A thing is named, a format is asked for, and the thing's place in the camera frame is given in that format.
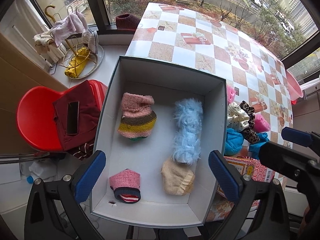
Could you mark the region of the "pink towel on rack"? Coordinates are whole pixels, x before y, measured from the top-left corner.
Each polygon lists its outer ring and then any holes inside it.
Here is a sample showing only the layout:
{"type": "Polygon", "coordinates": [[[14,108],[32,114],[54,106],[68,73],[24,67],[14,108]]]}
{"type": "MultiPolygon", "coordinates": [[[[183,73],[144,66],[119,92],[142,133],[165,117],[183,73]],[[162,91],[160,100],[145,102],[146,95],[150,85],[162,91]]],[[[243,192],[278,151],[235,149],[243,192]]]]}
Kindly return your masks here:
{"type": "Polygon", "coordinates": [[[63,20],[54,23],[50,30],[56,46],[74,34],[82,34],[88,30],[85,16],[80,12],[73,12],[63,20]]]}

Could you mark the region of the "leopard print scrunchie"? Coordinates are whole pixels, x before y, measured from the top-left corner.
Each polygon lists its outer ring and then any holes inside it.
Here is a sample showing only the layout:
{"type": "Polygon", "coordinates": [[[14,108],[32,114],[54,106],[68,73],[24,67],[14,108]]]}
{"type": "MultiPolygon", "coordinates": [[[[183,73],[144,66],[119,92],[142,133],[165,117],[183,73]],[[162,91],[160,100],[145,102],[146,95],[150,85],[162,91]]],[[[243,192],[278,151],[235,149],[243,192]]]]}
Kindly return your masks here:
{"type": "Polygon", "coordinates": [[[255,121],[254,107],[251,107],[245,101],[242,101],[240,103],[240,107],[249,116],[248,127],[243,131],[241,131],[241,134],[244,136],[244,139],[247,140],[250,144],[256,144],[260,139],[257,133],[254,131],[254,121],[255,121]]]}

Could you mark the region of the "dark red knit pot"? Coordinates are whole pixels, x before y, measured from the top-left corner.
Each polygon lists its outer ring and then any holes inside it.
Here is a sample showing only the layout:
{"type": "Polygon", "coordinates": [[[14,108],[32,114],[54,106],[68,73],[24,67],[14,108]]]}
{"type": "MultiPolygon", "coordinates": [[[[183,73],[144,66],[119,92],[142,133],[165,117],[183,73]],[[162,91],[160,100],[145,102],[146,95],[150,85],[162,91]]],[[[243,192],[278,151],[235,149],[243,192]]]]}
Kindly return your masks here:
{"type": "Polygon", "coordinates": [[[140,18],[133,14],[121,14],[116,17],[116,27],[124,30],[136,30],[140,23],[140,18]]]}

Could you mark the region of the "grey cardboard box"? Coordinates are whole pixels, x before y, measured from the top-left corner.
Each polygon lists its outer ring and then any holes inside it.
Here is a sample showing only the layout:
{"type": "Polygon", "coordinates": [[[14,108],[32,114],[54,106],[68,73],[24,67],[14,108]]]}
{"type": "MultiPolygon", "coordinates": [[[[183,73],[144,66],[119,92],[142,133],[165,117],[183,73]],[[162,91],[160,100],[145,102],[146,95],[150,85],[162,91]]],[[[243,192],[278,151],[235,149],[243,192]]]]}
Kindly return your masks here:
{"type": "Polygon", "coordinates": [[[217,181],[208,165],[213,150],[223,152],[226,137],[226,81],[218,76],[163,61],[121,56],[108,84],[94,147],[106,155],[106,165],[90,195],[91,213],[117,223],[146,228],[191,228],[204,224],[215,196],[217,181]],[[124,93],[150,95],[157,121],[146,139],[134,142],[117,129],[124,93]],[[194,188],[185,196],[164,192],[162,164],[172,156],[177,131],[175,102],[202,102],[200,158],[191,169],[194,188]],[[141,176],[141,200],[125,204],[110,188],[110,176],[124,169],[141,176]]]}

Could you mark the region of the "yellow cloth in rack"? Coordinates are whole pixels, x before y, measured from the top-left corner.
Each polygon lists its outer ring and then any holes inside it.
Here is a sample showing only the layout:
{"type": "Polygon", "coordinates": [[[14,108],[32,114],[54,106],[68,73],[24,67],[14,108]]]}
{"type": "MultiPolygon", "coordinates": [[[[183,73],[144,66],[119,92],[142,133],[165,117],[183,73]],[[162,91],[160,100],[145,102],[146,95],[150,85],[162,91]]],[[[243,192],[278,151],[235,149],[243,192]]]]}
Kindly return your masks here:
{"type": "Polygon", "coordinates": [[[72,79],[79,77],[89,61],[90,52],[91,51],[86,47],[80,48],[69,62],[69,65],[65,70],[65,75],[72,79]]]}

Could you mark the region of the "checkered printed tablecloth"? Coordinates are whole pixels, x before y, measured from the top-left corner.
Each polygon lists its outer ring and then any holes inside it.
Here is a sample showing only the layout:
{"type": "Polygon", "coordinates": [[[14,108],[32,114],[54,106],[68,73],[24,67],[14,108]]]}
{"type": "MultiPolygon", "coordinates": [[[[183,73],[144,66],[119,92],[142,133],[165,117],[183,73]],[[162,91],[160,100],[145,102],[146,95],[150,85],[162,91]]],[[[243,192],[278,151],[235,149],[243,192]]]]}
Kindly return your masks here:
{"type": "Polygon", "coordinates": [[[281,136],[284,127],[293,125],[285,67],[242,31],[200,12],[149,3],[126,54],[224,78],[234,100],[247,102],[270,124],[270,141],[293,146],[281,136]]]}

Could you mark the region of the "blue cloth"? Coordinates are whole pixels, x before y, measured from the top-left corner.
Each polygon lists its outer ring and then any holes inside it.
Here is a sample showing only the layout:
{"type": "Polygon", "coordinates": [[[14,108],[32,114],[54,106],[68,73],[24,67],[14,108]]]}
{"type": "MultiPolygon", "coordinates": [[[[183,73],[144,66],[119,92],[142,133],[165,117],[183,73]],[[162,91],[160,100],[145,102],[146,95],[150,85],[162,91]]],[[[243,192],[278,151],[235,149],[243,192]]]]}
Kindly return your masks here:
{"type": "Polygon", "coordinates": [[[268,134],[266,132],[264,133],[258,133],[259,141],[255,144],[250,144],[248,151],[251,153],[251,157],[253,159],[259,160],[259,151],[261,146],[269,142],[268,134]]]}
{"type": "Polygon", "coordinates": [[[235,129],[227,128],[226,142],[225,142],[225,156],[233,156],[238,154],[244,142],[244,137],[240,132],[235,129]]]}

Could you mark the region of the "red patterned gift box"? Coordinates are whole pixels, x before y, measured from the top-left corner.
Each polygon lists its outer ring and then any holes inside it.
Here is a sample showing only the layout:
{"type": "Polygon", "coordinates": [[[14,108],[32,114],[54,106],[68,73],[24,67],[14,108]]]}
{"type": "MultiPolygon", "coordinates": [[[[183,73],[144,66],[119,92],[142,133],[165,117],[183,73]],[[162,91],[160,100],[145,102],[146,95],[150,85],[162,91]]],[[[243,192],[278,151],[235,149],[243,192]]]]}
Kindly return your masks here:
{"type": "Polygon", "coordinates": [[[264,166],[257,159],[250,157],[228,157],[224,156],[225,160],[233,165],[237,171],[243,175],[249,175],[255,181],[271,182],[274,178],[274,170],[264,166]]]}

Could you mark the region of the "beige towel on rack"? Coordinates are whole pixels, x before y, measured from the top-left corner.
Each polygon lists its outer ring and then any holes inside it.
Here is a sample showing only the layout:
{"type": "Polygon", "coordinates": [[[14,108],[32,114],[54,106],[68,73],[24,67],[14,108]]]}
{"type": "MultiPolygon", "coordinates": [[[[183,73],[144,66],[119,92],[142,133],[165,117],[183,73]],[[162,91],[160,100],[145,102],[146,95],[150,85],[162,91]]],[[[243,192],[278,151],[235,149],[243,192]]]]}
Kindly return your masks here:
{"type": "Polygon", "coordinates": [[[33,36],[35,50],[39,55],[47,54],[53,62],[58,62],[66,55],[66,48],[63,44],[56,45],[50,31],[33,36]]]}

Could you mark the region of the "beige knit sock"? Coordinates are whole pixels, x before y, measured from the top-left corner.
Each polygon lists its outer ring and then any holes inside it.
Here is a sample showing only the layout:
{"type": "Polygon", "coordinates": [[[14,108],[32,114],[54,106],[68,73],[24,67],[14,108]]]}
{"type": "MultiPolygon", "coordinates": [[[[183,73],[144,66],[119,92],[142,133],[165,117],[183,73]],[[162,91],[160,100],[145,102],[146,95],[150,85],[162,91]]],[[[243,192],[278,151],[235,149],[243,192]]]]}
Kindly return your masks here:
{"type": "Polygon", "coordinates": [[[195,174],[188,165],[167,159],[161,170],[163,189],[167,194],[184,196],[191,193],[195,174]]]}

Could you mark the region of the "pink foam sponge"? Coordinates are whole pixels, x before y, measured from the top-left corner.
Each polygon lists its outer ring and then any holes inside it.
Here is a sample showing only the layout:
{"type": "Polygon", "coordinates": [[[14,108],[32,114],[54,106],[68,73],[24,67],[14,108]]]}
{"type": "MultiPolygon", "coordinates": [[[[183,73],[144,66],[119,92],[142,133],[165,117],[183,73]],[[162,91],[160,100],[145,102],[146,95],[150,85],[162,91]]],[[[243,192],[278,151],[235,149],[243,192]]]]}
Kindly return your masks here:
{"type": "Polygon", "coordinates": [[[269,132],[271,130],[271,127],[270,124],[266,121],[266,119],[260,113],[257,113],[255,115],[253,129],[257,133],[264,133],[269,132]]]}
{"type": "Polygon", "coordinates": [[[227,102],[228,104],[233,103],[235,99],[236,91],[230,85],[227,85],[226,89],[227,89],[227,93],[226,93],[227,102]]]}

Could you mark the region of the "white polka dot scrunchie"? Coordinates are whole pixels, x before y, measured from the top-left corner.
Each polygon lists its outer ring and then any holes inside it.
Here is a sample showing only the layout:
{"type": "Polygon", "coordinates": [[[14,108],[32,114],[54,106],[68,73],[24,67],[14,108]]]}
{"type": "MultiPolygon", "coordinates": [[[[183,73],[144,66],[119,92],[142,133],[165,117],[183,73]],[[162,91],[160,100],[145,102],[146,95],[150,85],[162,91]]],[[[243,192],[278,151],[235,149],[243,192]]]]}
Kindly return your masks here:
{"type": "Polygon", "coordinates": [[[227,127],[237,132],[249,128],[249,115],[236,102],[227,107],[227,127]]]}

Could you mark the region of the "fluffy light blue sock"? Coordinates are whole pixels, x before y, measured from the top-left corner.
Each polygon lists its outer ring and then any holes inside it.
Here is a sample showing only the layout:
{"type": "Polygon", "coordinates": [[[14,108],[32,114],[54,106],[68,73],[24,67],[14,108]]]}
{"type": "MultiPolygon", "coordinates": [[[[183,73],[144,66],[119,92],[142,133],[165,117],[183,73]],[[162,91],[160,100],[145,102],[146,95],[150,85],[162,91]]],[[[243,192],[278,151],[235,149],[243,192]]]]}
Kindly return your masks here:
{"type": "Polygon", "coordinates": [[[172,158],[178,163],[193,165],[201,153],[202,102],[193,98],[175,102],[173,118],[177,132],[172,158]]]}

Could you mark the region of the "pink brown yellow striped sock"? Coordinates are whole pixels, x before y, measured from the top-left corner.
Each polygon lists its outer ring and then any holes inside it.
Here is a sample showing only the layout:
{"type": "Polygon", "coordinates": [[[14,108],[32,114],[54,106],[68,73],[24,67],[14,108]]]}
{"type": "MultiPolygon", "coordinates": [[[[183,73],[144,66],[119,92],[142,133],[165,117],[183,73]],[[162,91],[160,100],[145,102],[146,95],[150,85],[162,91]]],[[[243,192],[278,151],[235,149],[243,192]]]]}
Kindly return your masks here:
{"type": "Polygon", "coordinates": [[[152,110],[154,103],[150,95],[124,93],[118,133],[132,141],[149,137],[157,120],[157,115],[152,110]]]}

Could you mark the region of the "pink plastic basin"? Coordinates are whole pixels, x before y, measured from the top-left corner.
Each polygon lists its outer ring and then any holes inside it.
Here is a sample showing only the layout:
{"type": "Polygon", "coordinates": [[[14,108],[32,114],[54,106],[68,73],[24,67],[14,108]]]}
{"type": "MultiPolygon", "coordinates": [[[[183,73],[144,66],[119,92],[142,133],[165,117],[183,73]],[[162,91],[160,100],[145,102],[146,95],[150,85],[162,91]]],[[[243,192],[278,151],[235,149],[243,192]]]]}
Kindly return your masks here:
{"type": "Polygon", "coordinates": [[[303,91],[295,77],[289,71],[286,71],[286,79],[291,101],[295,101],[299,98],[302,98],[303,91]]]}

